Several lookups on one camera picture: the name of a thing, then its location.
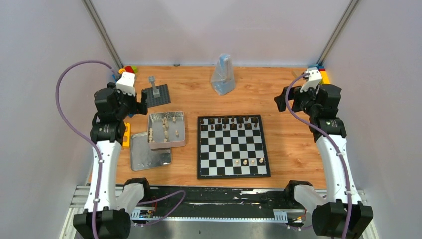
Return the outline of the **black white chessboard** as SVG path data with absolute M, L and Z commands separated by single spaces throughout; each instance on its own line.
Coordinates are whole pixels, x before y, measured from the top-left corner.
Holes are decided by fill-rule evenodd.
M 199 116 L 197 126 L 198 179 L 271 176 L 261 115 Z

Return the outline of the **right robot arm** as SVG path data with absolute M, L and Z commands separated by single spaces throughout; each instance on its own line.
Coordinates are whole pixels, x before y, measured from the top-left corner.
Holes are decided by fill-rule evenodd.
M 327 194 L 323 197 L 310 182 L 291 180 L 285 188 L 287 206 L 299 205 L 311 214 L 312 229 L 318 236 L 343 239 L 359 238 L 373 219 L 371 206 L 363 204 L 358 194 L 347 158 L 346 130 L 337 117 L 341 88 L 322 84 L 303 91 L 300 86 L 284 87 L 274 98 L 278 110 L 295 115 L 304 112 L 304 123 L 313 134 L 323 160 Z

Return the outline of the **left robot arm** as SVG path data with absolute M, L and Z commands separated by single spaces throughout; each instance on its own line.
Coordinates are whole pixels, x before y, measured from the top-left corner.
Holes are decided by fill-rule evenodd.
M 126 239 L 130 234 L 131 214 L 137 204 L 146 206 L 152 192 L 145 178 L 126 182 L 116 195 L 117 163 L 123 147 L 130 114 L 147 114 L 147 95 L 137 101 L 134 85 L 108 83 L 94 94 L 96 113 L 88 142 L 93 147 L 91 186 L 84 210 L 74 215 L 73 226 L 84 239 Z

